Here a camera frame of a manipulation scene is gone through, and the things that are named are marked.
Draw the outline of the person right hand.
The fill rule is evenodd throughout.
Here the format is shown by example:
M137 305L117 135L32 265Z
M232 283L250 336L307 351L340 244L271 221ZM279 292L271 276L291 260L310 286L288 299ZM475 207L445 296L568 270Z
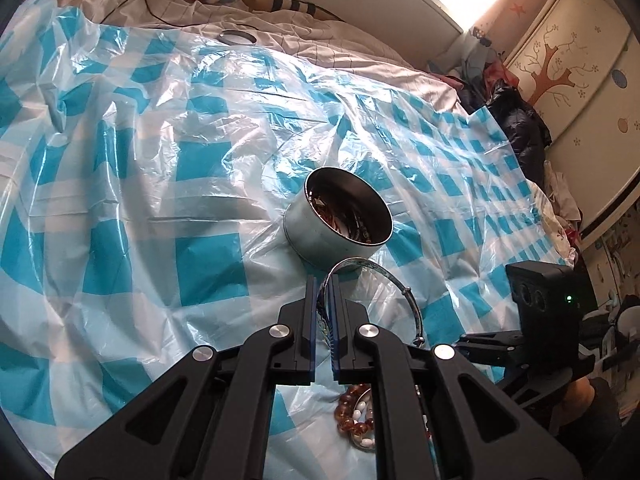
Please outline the person right hand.
M575 417L582 416L597 396L608 391L608 383L602 377L582 377L572 382L564 396L564 408Z

